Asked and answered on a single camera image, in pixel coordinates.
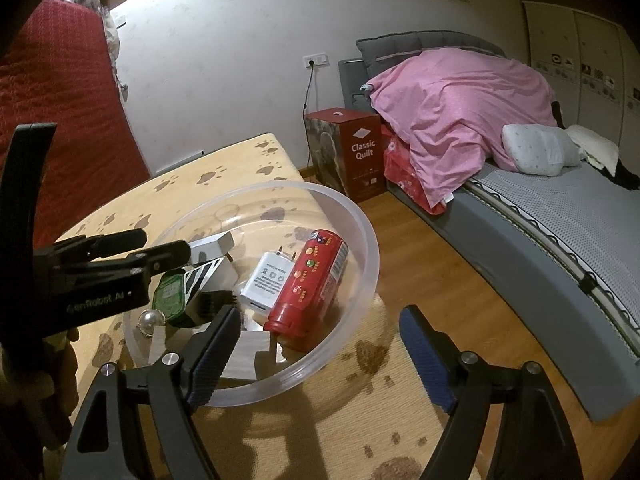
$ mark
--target gray headboard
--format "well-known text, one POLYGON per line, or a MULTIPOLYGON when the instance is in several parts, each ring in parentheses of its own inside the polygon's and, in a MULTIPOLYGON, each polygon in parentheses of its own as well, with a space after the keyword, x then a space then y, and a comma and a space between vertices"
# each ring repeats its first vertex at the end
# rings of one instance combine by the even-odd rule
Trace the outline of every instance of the gray headboard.
POLYGON ((362 58, 338 62, 344 106, 364 112, 372 111, 369 100, 360 87, 388 68, 430 48, 454 46, 482 54, 505 57, 503 50, 476 36, 453 30, 421 30, 387 34, 378 38, 356 41, 362 58))

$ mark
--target black power cord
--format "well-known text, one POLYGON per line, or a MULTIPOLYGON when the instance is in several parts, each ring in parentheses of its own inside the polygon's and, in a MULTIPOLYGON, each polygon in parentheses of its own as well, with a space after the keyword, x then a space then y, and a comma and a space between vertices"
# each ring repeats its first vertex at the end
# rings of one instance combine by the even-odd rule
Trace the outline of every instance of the black power cord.
POLYGON ((302 123, 305 125, 305 137, 306 137, 306 146, 309 149, 309 155, 306 158, 306 166, 309 167, 309 163, 311 162, 311 145, 309 144, 309 134, 308 131, 306 130, 306 123, 305 123, 305 115, 306 115, 306 109, 307 109, 307 105, 308 105, 308 101, 309 101, 309 90, 311 90, 311 82, 314 79, 314 66, 316 64, 314 63, 314 61, 312 59, 309 60, 309 66, 311 67, 311 75, 309 76, 309 84, 306 86, 306 94, 305 94, 305 105, 302 107, 302 123))

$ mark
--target red cardboard box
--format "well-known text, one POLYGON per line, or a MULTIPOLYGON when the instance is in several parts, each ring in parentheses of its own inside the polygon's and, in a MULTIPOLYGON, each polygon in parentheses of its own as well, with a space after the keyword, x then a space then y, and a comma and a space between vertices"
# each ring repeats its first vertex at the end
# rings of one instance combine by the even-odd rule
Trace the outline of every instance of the red cardboard box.
POLYGON ((380 116, 329 108, 305 117, 316 178, 361 202, 386 191, 380 116))

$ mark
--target metal screw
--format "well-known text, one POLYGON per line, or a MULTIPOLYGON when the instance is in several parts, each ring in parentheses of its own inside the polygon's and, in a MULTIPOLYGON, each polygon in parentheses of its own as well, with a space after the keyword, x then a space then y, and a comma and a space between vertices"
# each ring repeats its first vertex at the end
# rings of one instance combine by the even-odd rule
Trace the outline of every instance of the metal screw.
POLYGON ((180 359, 180 356, 177 353, 169 352, 168 354, 162 356, 162 363, 167 366, 171 366, 176 364, 178 362, 178 359, 180 359))
POLYGON ((542 366, 540 366, 537 362, 535 361, 529 361, 526 365, 525 368, 527 369, 527 372, 529 372, 530 374, 533 375, 537 375, 542 371, 542 366))
POLYGON ((463 363, 468 365, 474 365, 478 362, 478 356, 473 352, 462 352, 460 359, 462 359, 463 363))
POLYGON ((116 371, 116 365, 113 363, 105 363, 100 367, 100 373, 107 377, 113 374, 114 371, 116 371))

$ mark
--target baseboard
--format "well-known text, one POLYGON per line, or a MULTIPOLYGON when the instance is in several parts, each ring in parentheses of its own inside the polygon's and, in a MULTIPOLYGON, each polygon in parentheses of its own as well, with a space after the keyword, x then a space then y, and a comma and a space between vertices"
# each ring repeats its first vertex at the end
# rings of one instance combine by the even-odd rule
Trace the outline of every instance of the baseboard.
POLYGON ((307 166, 306 168, 301 168, 298 170, 300 172, 300 176, 302 178, 309 178, 310 176, 314 176, 316 174, 316 168, 313 166, 307 166))

